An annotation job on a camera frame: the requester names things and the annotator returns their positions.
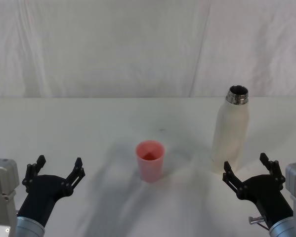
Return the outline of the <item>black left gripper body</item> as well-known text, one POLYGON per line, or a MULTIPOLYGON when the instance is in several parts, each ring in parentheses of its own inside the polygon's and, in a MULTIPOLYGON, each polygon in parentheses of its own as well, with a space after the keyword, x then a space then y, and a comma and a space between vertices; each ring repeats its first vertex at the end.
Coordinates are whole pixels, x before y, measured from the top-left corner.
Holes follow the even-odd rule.
POLYGON ((27 197, 17 216, 32 219, 46 226, 56 202, 65 196, 65 179, 55 175, 38 175, 25 178, 27 197))

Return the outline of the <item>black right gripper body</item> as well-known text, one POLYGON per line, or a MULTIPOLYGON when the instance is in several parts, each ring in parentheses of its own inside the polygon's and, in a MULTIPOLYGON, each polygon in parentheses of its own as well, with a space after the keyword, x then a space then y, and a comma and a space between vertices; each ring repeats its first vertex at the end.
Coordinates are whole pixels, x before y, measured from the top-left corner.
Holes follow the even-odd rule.
POLYGON ((245 181, 245 199, 253 202, 268 228, 293 216, 293 210, 283 197, 281 190, 285 177, 258 175, 245 181))

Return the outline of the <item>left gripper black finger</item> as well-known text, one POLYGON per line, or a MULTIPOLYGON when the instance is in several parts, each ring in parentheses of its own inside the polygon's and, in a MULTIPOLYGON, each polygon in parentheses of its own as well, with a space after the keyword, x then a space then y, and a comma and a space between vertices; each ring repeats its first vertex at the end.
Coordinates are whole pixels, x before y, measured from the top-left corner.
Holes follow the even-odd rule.
POLYGON ((29 187, 33 183, 33 179, 37 177, 39 171, 43 168, 46 163, 44 155, 40 155, 36 163, 28 164, 26 169, 25 178, 22 181, 22 185, 26 187, 26 192, 29 192, 29 187))
POLYGON ((63 197, 69 197, 73 194, 74 188, 85 177, 83 162, 81 158, 77 158, 72 172, 61 183, 63 197))

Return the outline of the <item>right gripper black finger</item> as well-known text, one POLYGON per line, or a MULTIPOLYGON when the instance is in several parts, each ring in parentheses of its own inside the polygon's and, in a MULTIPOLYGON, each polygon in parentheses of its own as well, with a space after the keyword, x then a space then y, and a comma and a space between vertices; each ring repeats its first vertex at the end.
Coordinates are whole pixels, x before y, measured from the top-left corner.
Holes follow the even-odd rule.
POLYGON ((285 176, 282 174, 279 162, 277 160, 270 160, 266 153, 261 153, 259 160, 269 171, 270 176, 274 179, 276 185, 281 191, 283 189, 283 183, 285 182, 285 176))
POLYGON ((240 181, 232 171, 229 162, 224 162, 224 173, 222 176, 225 182, 235 193, 237 198, 246 198, 247 188, 244 182, 240 181))

